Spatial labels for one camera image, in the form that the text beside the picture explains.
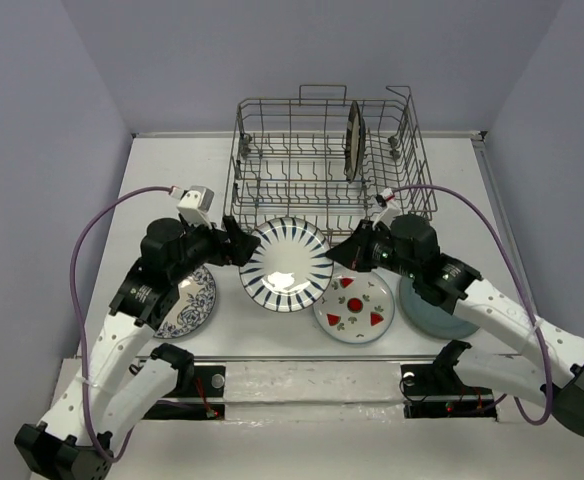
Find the blue striped white plate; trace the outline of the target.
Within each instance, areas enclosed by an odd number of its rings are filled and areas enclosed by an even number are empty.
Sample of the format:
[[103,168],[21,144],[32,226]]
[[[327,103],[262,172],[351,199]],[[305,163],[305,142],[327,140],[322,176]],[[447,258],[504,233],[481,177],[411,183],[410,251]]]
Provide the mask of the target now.
[[275,313],[293,313],[316,303],[327,290],[334,263],[328,240],[312,223],[280,217],[255,227],[260,240],[239,279],[248,297]]

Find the watermelon pattern white plate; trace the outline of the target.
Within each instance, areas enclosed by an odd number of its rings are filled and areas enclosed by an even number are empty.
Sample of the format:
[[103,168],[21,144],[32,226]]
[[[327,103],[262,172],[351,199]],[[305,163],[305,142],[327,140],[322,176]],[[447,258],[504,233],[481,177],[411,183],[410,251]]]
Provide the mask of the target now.
[[386,333],[395,314],[395,301],[378,274],[339,268],[313,312],[318,325],[332,338],[361,345]]

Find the blue floral white plate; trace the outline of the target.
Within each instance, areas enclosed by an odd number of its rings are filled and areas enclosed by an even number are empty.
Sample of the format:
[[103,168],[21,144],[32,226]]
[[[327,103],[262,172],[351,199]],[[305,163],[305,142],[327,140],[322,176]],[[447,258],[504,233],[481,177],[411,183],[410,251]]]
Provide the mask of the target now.
[[178,293],[178,301],[154,335],[157,339],[174,340],[193,333],[211,316],[216,305],[216,282],[205,266],[182,280]]

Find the dark rimmed cream plate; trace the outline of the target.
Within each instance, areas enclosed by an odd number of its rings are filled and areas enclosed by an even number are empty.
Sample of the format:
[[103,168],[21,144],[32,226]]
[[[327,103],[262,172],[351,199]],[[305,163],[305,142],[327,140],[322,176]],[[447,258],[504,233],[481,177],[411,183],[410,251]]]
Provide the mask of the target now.
[[361,109],[358,102],[354,100],[350,106],[346,129],[344,174],[349,183],[356,179],[364,157],[365,133],[366,127]]

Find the teal grey plate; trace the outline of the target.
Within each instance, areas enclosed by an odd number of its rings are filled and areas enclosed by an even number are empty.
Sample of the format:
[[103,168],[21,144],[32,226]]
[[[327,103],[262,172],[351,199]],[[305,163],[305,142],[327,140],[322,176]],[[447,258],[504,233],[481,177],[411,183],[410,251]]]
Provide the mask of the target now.
[[414,290],[413,281],[402,277],[397,286],[397,304],[413,328],[440,340],[463,340],[479,327],[425,302]]

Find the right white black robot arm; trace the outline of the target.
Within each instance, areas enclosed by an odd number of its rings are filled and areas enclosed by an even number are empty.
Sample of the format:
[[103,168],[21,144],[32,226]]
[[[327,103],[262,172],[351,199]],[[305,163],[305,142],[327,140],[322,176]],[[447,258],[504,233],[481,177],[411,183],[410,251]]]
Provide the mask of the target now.
[[569,431],[584,437],[584,338],[526,312],[463,261],[442,253],[424,218],[399,215],[390,225],[360,221],[327,256],[357,272],[381,268],[412,280],[426,303],[471,323],[511,349],[512,357],[449,342],[432,368],[434,384],[497,390],[546,407]]

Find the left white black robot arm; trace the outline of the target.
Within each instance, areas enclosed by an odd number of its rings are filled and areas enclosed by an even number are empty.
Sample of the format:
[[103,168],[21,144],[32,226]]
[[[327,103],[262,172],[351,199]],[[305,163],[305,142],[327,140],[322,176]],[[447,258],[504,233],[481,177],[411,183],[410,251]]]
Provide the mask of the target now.
[[29,469],[46,479],[105,478],[148,410],[192,386],[193,355],[166,343],[133,379],[124,379],[177,303],[180,282],[205,263],[243,266],[259,245],[231,216],[222,229],[173,218],[150,223],[81,369],[53,407],[16,434]]

